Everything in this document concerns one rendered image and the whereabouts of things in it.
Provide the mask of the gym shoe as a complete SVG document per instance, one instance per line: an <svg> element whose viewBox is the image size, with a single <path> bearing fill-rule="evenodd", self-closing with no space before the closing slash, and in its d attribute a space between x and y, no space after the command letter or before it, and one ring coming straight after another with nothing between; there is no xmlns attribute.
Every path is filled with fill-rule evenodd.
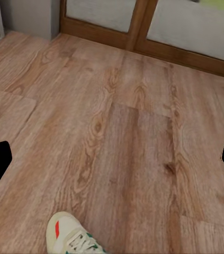
<svg viewBox="0 0 224 254"><path fill-rule="evenodd" d="M69 212L57 212L47 226L48 254L108 254Z"/></svg>

